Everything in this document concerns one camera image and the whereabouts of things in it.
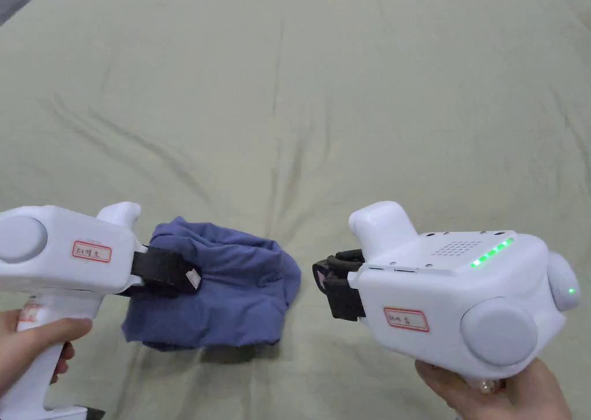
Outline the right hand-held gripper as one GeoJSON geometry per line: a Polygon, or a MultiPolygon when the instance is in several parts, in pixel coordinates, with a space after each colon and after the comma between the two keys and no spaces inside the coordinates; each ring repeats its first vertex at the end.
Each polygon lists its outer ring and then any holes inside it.
{"type": "Polygon", "coordinates": [[[523,371],[580,300],[569,263],[534,235],[419,234],[393,201],[353,212],[349,227],[361,249],[312,265],[332,317],[362,318],[384,347],[469,384],[523,371]]]}

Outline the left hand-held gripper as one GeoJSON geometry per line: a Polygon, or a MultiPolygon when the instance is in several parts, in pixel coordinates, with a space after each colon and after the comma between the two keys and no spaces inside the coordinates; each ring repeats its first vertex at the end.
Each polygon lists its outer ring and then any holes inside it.
{"type": "Polygon", "coordinates": [[[196,266],[135,237],[140,214],[133,202],[106,206],[95,217],[52,205],[3,211],[1,290],[29,294],[17,330],[62,318],[93,319],[111,294],[197,294],[196,266]]]}

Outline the person's left hand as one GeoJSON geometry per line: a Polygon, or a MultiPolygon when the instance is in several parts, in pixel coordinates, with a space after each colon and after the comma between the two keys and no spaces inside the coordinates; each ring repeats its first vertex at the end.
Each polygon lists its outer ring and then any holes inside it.
{"type": "Polygon", "coordinates": [[[35,359],[52,346],[61,345],[57,364],[49,384],[68,371],[75,355],[72,342],[87,335],[91,319],[62,318],[40,327],[19,332],[20,309],[1,312],[1,396],[31,367],[35,359]]]}

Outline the person's right hand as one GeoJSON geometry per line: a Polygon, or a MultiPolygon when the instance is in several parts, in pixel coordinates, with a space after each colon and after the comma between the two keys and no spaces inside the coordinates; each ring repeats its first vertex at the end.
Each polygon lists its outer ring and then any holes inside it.
{"type": "Polygon", "coordinates": [[[415,362],[427,385],[463,419],[572,419],[559,381],[540,359],[506,380],[504,391],[484,394],[458,374],[415,362]]]}

